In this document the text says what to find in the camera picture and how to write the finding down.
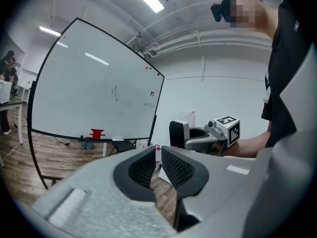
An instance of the whiteboard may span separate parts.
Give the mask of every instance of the whiteboard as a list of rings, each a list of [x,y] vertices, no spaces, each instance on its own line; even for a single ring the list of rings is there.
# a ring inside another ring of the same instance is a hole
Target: whiteboard
[[[98,27],[75,19],[52,46],[35,85],[32,130],[65,138],[149,138],[164,76]]]

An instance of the cable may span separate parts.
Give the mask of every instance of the cable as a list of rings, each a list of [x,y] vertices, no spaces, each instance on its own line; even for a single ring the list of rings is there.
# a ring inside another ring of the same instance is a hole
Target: cable
[[[66,143],[66,141],[64,139],[62,141],[60,141],[56,137],[54,137],[54,138],[56,139],[56,144],[70,145],[71,140]]]
[[[32,138],[32,139],[39,138],[40,136],[41,136],[41,134],[39,134],[37,137],[34,137],[34,138]],[[9,153],[5,156],[5,158],[3,159],[3,161],[5,161],[5,159],[6,159],[19,145],[21,145],[21,144],[20,144],[20,143],[17,144],[17,145],[11,150],[11,152],[9,152]]]

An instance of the person in background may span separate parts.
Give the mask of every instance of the person in background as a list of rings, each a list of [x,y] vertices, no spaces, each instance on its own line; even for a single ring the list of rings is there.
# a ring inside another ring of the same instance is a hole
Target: person in background
[[[11,92],[17,88],[17,71],[15,67],[15,55],[12,50],[10,50],[7,55],[4,57],[5,64],[2,62],[2,75],[4,81],[12,83]],[[7,136],[11,132],[9,121],[8,121],[8,110],[0,111],[0,127],[3,135]]]
[[[223,0],[211,6],[214,19],[222,18],[231,27],[246,28],[272,39],[272,53],[265,74],[262,118],[269,121],[267,131],[251,139],[240,139],[226,155],[255,158],[266,147],[296,132],[294,121],[280,94],[301,66],[312,45],[304,26],[287,0],[272,8],[262,0]]]
[[[80,143],[80,149],[87,149],[87,150],[91,150],[91,149],[95,149],[96,145],[93,142],[81,142]]]

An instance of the red object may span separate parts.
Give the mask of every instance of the red object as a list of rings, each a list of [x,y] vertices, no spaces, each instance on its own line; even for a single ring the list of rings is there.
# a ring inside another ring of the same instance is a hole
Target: red object
[[[90,138],[90,139],[100,139],[101,136],[105,136],[105,134],[102,134],[102,132],[104,131],[103,129],[91,129],[93,131],[92,137],[86,137],[86,138]]]

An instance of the desk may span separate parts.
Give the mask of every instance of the desk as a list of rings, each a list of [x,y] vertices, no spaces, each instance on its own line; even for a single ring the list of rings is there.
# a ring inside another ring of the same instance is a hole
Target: desk
[[[19,98],[19,100],[26,102],[26,104],[28,104],[29,97],[30,97],[30,88],[18,85],[18,98]]]
[[[18,134],[19,134],[20,144],[23,144],[23,138],[22,138],[22,105],[23,105],[23,101],[17,100],[15,98],[11,98],[10,102],[6,102],[6,103],[3,103],[3,104],[0,104],[0,111],[7,110],[7,109],[19,108],[19,111],[18,111]],[[1,157],[0,157],[0,164],[1,164],[1,166],[4,166]]]

